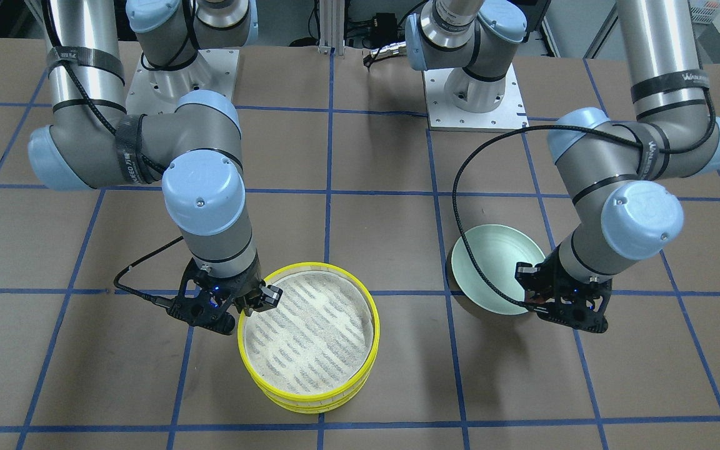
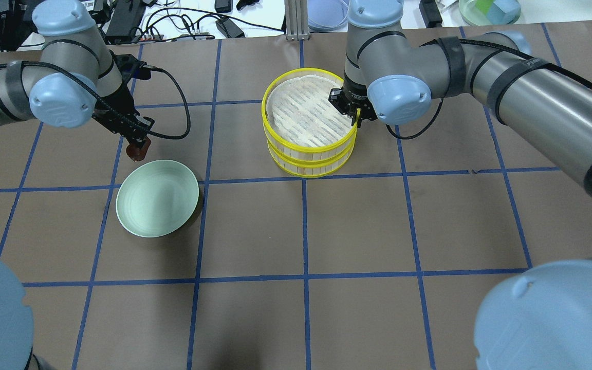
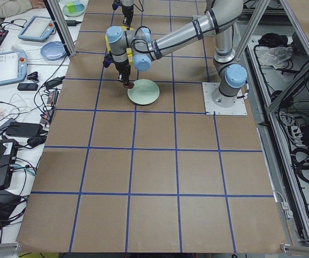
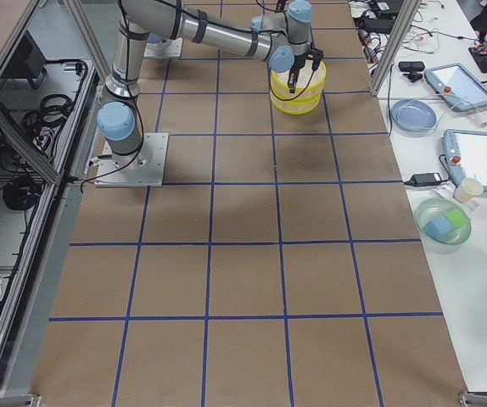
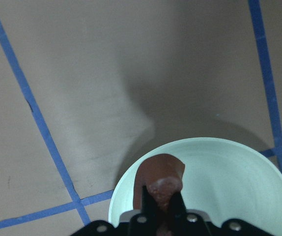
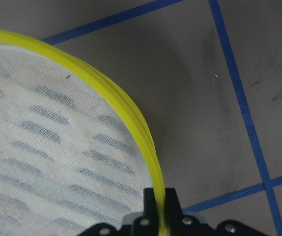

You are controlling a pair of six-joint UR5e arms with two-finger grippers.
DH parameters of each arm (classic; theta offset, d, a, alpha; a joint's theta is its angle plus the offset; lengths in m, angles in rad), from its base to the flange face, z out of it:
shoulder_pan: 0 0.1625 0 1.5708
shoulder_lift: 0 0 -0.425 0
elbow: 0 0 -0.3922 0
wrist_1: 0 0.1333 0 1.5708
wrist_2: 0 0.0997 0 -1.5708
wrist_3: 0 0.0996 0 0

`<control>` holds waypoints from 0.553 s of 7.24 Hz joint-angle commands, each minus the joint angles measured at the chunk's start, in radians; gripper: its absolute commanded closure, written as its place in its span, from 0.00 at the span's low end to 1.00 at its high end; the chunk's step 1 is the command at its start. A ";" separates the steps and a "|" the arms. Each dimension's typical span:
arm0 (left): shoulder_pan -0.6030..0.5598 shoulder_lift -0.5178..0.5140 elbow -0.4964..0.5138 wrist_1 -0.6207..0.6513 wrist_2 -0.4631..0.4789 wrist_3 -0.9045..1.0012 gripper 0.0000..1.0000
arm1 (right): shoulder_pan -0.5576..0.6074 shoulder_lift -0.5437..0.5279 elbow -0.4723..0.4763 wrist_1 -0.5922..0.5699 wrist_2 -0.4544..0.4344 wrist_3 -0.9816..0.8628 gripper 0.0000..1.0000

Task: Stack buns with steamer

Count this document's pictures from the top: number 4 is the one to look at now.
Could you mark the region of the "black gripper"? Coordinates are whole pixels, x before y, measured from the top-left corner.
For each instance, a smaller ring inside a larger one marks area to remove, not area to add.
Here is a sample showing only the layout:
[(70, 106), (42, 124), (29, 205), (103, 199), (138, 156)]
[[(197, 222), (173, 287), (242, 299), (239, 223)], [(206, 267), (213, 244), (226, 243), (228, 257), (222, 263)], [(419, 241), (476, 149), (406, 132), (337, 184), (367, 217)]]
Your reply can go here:
[(288, 73), (288, 81), (287, 81), (287, 86), (290, 94), (295, 94), (296, 87), (298, 84), (299, 71), (305, 67), (306, 61), (310, 58), (311, 56), (309, 52), (301, 55), (296, 55), (294, 57), (294, 63)]

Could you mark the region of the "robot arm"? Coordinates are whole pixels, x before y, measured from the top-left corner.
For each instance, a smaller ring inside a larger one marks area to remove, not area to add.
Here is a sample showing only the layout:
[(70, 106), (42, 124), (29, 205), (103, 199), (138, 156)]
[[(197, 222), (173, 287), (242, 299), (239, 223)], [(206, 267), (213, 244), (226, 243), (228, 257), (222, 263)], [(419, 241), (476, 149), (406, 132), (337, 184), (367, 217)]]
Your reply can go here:
[(114, 173), (138, 170), (150, 160), (137, 97), (143, 56), (151, 36), (171, 41), (187, 39), (262, 60), (272, 71), (287, 72), (291, 89), (314, 52), (312, 7), (307, 1), (292, 1), (286, 8), (256, 17), (249, 27), (188, 8), (182, 1), (120, 1), (118, 7), (121, 19), (117, 48), (97, 114), (98, 129), (111, 150)]

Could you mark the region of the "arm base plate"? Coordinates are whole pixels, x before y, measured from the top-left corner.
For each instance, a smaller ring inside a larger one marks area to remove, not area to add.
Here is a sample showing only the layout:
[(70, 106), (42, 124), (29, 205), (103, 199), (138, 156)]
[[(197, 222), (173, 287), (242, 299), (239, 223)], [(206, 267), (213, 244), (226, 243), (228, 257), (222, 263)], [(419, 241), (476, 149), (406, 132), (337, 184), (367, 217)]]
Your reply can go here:
[(143, 57), (145, 59), (178, 59), (182, 54), (183, 39), (167, 39), (151, 34)]
[(93, 180), (97, 187), (161, 187), (164, 180), (165, 159), (168, 148), (167, 133), (146, 133), (142, 149), (123, 157), (112, 154), (108, 142), (104, 143), (102, 159)]

